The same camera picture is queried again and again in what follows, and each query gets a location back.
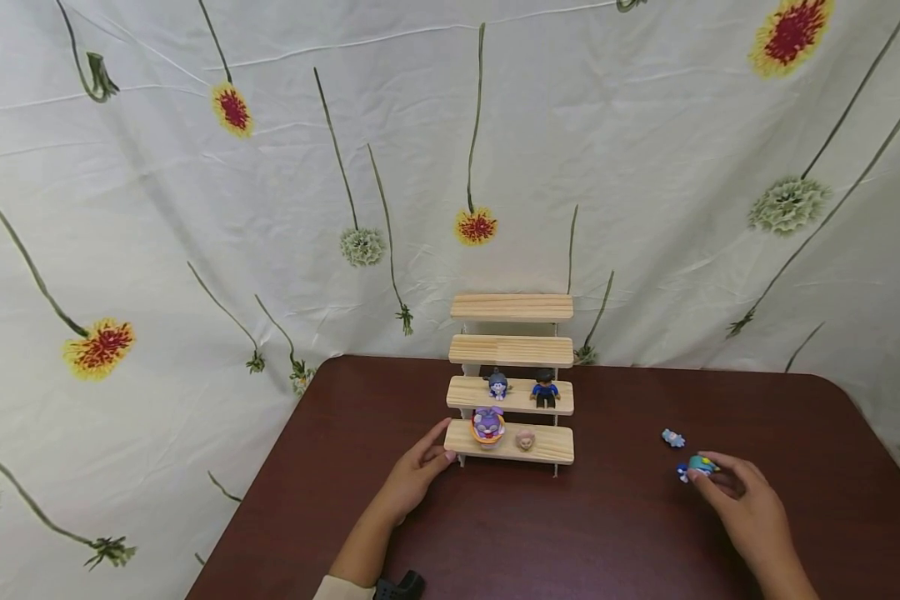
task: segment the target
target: dark red table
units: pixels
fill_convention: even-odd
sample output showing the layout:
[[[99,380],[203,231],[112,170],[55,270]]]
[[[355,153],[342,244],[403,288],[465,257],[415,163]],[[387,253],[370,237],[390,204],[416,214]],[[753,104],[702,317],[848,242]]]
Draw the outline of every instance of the dark red table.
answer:
[[[458,373],[438,360],[325,362],[187,598],[309,599],[396,458],[453,414]],[[759,598],[675,473],[714,449],[770,479],[821,598],[900,598],[900,472],[839,387],[778,373],[559,374],[574,384],[576,414],[560,418],[574,465],[557,479],[531,463],[450,467],[395,532],[389,579],[418,570],[427,600]],[[687,447],[667,446],[664,428]]]

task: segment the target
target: toy figurine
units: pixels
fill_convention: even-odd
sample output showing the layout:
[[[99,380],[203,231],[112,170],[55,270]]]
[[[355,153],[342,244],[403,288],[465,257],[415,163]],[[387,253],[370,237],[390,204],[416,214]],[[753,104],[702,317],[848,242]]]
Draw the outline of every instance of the toy figurine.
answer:
[[[481,406],[470,417],[470,433],[484,450],[495,448],[500,443],[505,432],[504,425],[504,409],[499,406]]]
[[[690,483],[688,472],[691,468],[696,468],[699,472],[707,475],[708,478],[711,473],[716,473],[720,470],[720,467],[717,467],[714,461],[705,456],[694,455],[690,457],[689,465],[677,465],[677,474],[680,476],[680,481]]]
[[[537,441],[537,434],[530,429],[521,429],[516,432],[516,448],[520,448],[524,452],[533,448],[533,443]]]
[[[683,448],[686,444],[682,435],[669,429],[664,429],[663,433],[660,434],[660,437],[663,437],[664,442],[670,444],[670,448]]]
[[[489,377],[484,377],[483,379],[487,379],[487,383],[490,386],[490,398],[496,400],[496,402],[501,403],[504,398],[507,397],[507,375],[501,373],[499,368],[493,368],[493,374],[490,374]]]
[[[537,372],[537,385],[533,386],[530,399],[537,400],[537,408],[557,408],[560,392],[557,390],[557,386],[553,385],[551,368],[541,368]]]

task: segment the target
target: fabric backdrop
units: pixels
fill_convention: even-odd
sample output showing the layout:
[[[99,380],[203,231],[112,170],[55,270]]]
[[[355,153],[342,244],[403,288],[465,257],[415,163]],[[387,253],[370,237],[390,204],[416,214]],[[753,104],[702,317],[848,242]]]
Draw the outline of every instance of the fabric backdrop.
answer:
[[[323,360],[568,289],[900,457],[900,0],[0,2],[0,598],[183,598]]]

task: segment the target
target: wooden step shelf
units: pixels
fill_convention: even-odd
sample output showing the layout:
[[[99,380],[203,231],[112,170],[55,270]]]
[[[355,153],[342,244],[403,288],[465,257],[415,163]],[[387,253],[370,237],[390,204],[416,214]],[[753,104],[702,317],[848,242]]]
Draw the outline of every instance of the wooden step shelf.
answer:
[[[514,438],[521,429],[530,429],[537,434],[537,441],[530,450],[524,452],[516,447]],[[527,425],[524,423],[507,423],[504,437],[494,449],[484,450],[470,433],[470,422],[455,418],[447,428],[443,447],[453,450],[461,456],[477,456],[480,458],[496,458],[508,461],[524,461],[528,463],[551,463],[551,465],[572,465],[573,430],[567,427],[551,425]]]
[[[459,333],[452,336],[449,358],[457,365],[569,368],[573,366],[573,340]]]
[[[557,385],[557,390],[560,391],[557,408],[537,408],[537,403],[530,399],[530,392],[533,390],[533,386],[537,385],[537,381],[508,379],[507,383],[512,385],[513,389],[507,392],[507,397],[502,402],[496,402],[489,396],[487,381],[482,377],[457,375],[450,379],[447,405],[460,410],[473,410],[479,406],[499,406],[504,409],[505,413],[557,415],[560,417],[573,415],[573,385],[569,381],[553,381],[553,384]]]
[[[450,306],[457,321],[561,323],[572,317],[573,297],[565,294],[468,294]]]

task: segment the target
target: yellow flower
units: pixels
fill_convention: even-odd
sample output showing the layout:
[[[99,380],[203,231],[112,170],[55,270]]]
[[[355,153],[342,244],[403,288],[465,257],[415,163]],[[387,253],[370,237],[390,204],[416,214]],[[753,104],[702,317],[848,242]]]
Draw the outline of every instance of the yellow flower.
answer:
[[[100,380],[127,356],[136,341],[132,324],[102,318],[94,323],[86,339],[64,343],[63,359],[78,379]]]
[[[497,220],[487,207],[477,207],[473,212],[461,210],[457,213],[454,232],[463,245],[481,246],[496,235]]]
[[[247,101],[233,83],[223,82],[212,89],[212,109],[220,124],[237,138],[249,138],[253,133],[253,117]]]
[[[762,78],[786,77],[810,58],[827,31],[834,0],[780,0],[756,32],[749,59]]]

